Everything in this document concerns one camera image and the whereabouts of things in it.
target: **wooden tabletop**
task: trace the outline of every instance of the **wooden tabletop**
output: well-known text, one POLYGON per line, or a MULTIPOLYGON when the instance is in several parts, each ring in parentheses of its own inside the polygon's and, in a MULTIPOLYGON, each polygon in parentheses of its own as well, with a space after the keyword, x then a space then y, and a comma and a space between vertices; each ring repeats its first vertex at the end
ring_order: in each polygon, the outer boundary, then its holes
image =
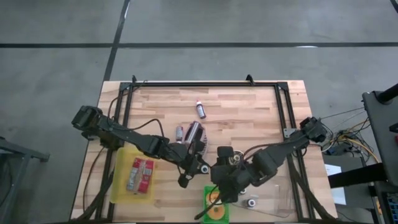
MULTIPOLYGON (((299 122, 311 116, 311 109, 303 81, 287 81, 294 115, 299 122)), ((104 82, 98 107, 108 110, 110 101, 117 97, 120 82, 104 82)), ((126 97, 122 103, 122 120, 126 97)), ((289 117, 285 101, 285 118, 289 117)), ((251 146, 264 143, 281 142, 279 114, 272 87, 142 87, 134 92, 129 115, 130 128, 146 121, 158 118, 162 122, 165 137, 175 139, 175 128, 182 125, 187 129, 192 121, 200 121, 206 128, 208 154, 205 160, 209 164, 216 161, 218 146, 232 146, 245 151, 251 146), (196 100, 204 106, 207 118, 200 120, 196 112, 196 100)), ((138 130, 145 134, 160 134, 159 125, 151 123, 138 130)), ((83 188, 88 171, 100 151, 98 141, 88 145, 81 174, 72 218, 83 213, 83 188)), ((86 206, 98 193, 101 184, 106 150, 99 157, 91 175, 86 192, 86 206)), ((310 188, 326 210, 337 217, 335 204, 331 197, 322 154, 317 147, 309 147, 304 157, 310 188)), ((203 210, 203 187, 211 184, 209 175, 196 175, 188 187, 183 189, 177 183, 178 171, 175 165, 165 161, 156 161, 154 200, 151 203, 116 204, 115 222, 194 222, 193 217, 203 210)), ((108 211, 108 192, 105 198, 103 216, 108 211)), ((241 208, 240 203, 229 205, 231 222, 276 222, 296 221, 294 200, 287 164, 281 166, 277 176, 260 187, 248 187, 241 200, 250 195, 258 196, 255 210, 241 208)), ((300 192, 303 210, 306 212, 305 199, 300 192)))

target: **yellow tray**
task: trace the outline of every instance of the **yellow tray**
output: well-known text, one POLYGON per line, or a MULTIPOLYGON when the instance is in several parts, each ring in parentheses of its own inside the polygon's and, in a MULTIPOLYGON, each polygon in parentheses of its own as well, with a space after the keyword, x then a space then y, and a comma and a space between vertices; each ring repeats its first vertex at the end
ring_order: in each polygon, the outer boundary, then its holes
POLYGON ((112 203, 150 203, 154 199, 153 183, 155 176, 155 160, 146 157, 138 151, 136 147, 121 147, 116 154, 116 165, 114 168, 113 185, 110 201, 112 203), (149 188, 146 194, 137 194, 126 189, 130 177, 132 163, 136 158, 154 161, 154 170, 149 182, 149 188))

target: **green container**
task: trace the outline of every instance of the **green container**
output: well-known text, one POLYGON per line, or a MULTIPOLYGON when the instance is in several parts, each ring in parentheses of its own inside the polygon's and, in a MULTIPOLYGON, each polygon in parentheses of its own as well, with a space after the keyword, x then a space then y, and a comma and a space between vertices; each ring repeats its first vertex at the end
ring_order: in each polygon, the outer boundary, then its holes
MULTIPOLYGON (((206 195, 209 194, 213 188, 214 188, 214 185, 213 186, 210 186, 210 185, 205 186, 205 190, 203 191, 203 209, 205 209, 207 207, 206 195)), ((219 192, 218 188, 214 189, 213 193, 214 192, 219 192)), ((229 207, 228 207, 228 204, 223 204, 223 205, 224 205, 224 209, 225 209, 225 214, 222 218, 220 218, 219 220, 212 220, 207 215, 207 213, 205 213, 205 215, 203 216, 202 223, 204 223, 204 224, 229 223, 229 207)))

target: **bracket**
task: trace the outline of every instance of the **bracket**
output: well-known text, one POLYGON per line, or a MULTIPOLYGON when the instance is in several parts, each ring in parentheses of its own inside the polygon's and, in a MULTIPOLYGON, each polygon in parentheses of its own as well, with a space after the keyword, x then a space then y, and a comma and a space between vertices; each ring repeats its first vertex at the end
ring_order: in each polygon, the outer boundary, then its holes
POLYGON ((121 82, 119 85, 119 91, 128 90, 131 85, 131 82, 121 82))
POLYGON ((287 82, 278 82, 278 87, 279 87, 279 89, 283 89, 284 91, 289 90, 289 86, 287 85, 287 82))
POLYGON ((137 83, 137 78, 135 75, 132 76, 131 88, 134 88, 137 83))
POLYGON ((256 83, 254 82, 253 77, 251 75, 247 75, 245 80, 249 81, 251 86, 255 86, 256 85, 256 83))
POLYGON ((284 136, 285 138, 289 138, 290 135, 295 132, 297 128, 284 128, 284 136))

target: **concrete floor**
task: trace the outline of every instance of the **concrete floor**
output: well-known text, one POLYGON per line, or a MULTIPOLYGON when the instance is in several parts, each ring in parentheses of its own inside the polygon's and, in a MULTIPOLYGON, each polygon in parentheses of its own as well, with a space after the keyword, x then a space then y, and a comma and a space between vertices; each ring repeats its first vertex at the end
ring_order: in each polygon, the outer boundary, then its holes
MULTIPOLYGON (((0 0, 0 43, 112 42, 123 2, 0 0)), ((388 0, 137 0, 121 42, 388 42, 396 41, 397 20, 388 0)), ((29 166, 14 223, 68 220, 87 145, 70 121, 81 105, 97 103, 109 53, 0 49, 0 136, 51 154, 29 166)), ((322 117, 360 107, 362 92, 396 83, 396 55, 394 47, 119 49, 110 79, 305 80, 313 114, 322 117)), ((363 136, 375 146, 370 129, 363 136)), ((370 217, 339 210, 357 221, 370 217)))

